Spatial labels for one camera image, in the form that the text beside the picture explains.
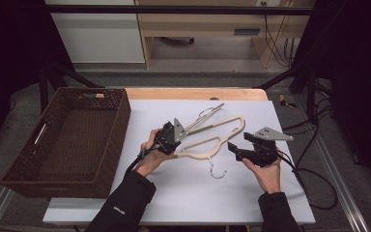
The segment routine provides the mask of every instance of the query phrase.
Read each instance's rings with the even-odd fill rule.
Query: wicker basket
[[[0,184],[26,197],[108,197],[130,112],[125,89],[59,88]]]

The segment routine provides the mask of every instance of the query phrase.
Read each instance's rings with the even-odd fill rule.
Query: white table
[[[244,130],[230,142],[239,148],[252,149],[243,139],[243,132],[253,133],[265,126],[281,131],[271,101],[197,101],[197,100],[130,100],[131,115],[128,132],[117,168],[112,190],[122,181],[124,172],[135,159],[142,142],[148,140],[150,130],[161,128],[167,120],[176,117],[184,126],[192,123],[198,114],[209,107],[225,105],[204,124],[242,115]],[[234,125],[224,125],[187,137],[182,145],[212,135],[225,135]],[[203,146],[196,152],[211,149]],[[286,142],[278,141],[277,147],[289,155]],[[224,143],[213,156],[214,173],[227,170],[222,179],[210,174],[207,160],[173,159],[162,164],[148,179],[156,184],[157,192],[147,206],[140,224],[253,224],[261,222],[258,197],[263,193],[253,174],[228,151]],[[281,164],[281,186],[285,191],[291,211],[297,223],[314,223],[312,211],[291,168]],[[54,224],[88,224],[99,211],[104,199],[53,198],[50,201],[44,222]]]

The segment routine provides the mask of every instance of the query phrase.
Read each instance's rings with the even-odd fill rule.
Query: table surface
[[[160,128],[167,120],[178,118],[184,126],[192,123],[198,114],[220,103],[224,106],[204,124],[242,115],[244,130],[230,139],[239,148],[252,150],[243,139],[243,132],[256,132],[263,127],[281,131],[274,107],[263,90],[256,89],[180,89],[180,88],[127,88],[131,106],[125,145],[116,171],[112,190],[123,179],[124,172],[138,154],[139,144],[146,141],[150,130]],[[211,98],[220,101],[209,101]],[[239,125],[230,123],[187,137],[178,148],[212,136],[223,136]],[[203,153],[214,144],[196,147],[193,152]],[[289,156],[287,143],[277,141],[281,151]],[[152,202],[147,206],[142,225],[150,224],[253,224],[262,221],[257,199],[263,193],[253,174],[226,144],[213,156],[215,179],[210,174],[210,163],[198,159],[166,161],[148,179],[157,186]],[[291,211],[298,223],[314,223],[306,196],[286,163],[281,164],[281,186],[287,194]],[[88,224],[104,199],[53,198],[44,222],[55,224]]]

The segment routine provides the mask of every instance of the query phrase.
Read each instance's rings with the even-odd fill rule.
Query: person's left hand
[[[150,132],[149,141],[141,144],[141,150],[150,148],[156,138],[158,130],[152,130]],[[174,152],[169,156],[163,154],[157,149],[151,151],[147,156],[144,157],[137,165],[134,167],[134,171],[138,172],[140,175],[147,177],[152,171],[156,170],[162,162],[165,160],[171,160],[174,158]]]

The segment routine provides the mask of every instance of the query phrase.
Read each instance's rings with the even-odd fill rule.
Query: white cabinet
[[[133,5],[131,0],[45,0],[46,4]],[[52,14],[73,63],[144,63],[136,14]]]

